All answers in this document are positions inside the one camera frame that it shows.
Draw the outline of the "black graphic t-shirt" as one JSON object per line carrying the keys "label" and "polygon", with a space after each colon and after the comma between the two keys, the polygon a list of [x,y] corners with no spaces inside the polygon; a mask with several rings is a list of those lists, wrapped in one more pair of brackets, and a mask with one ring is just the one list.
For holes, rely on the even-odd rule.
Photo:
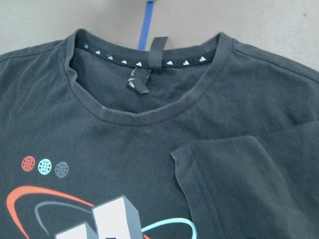
{"label": "black graphic t-shirt", "polygon": [[316,239],[319,74],[224,33],[149,53],[84,29],[0,57],[0,236]]}

